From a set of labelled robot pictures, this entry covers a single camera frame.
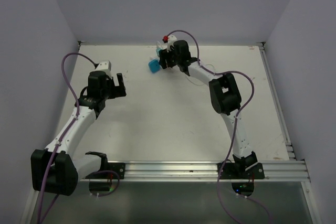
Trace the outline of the blue plug adapter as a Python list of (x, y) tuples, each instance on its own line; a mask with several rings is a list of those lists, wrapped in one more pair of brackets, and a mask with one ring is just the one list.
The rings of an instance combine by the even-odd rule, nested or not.
[(148, 67), (152, 73), (156, 73), (161, 69), (159, 61), (157, 59), (150, 60), (148, 63)]

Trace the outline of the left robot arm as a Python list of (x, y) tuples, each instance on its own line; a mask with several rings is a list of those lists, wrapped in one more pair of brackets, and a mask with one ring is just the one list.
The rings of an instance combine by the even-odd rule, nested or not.
[(87, 152), (77, 160), (75, 150), (88, 128), (106, 106), (106, 101), (126, 96), (123, 75), (117, 73), (118, 85), (104, 71), (89, 74), (88, 85), (82, 89), (78, 103), (61, 132), (43, 149), (31, 155), (33, 189), (70, 196), (78, 181), (95, 175), (104, 178), (109, 172), (106, 154)]

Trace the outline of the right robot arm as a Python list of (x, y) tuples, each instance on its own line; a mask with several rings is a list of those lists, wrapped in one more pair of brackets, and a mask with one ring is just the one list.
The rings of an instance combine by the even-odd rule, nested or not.
[[(178, 66), (182, 73), (208, 86), (212, 107), (223, 118), (231, 137), (228, 152), (233, 154), (234, 172), (236, 176), (246, 178), (258, 163), (241, 121), (241, 111), (252, 100), (255, 92), (251, 78), (235, 70), (222, 73), (209, 70), (199, 57), (191, 55), (185, 40), (178, 40), (173, 35), (164, 36), (163, 42), (166, 48), (157, 52), (159, 64), (163, 69)], [(244, 104), (234, 74), (245, 77), (251, 84), (251, 95)]]

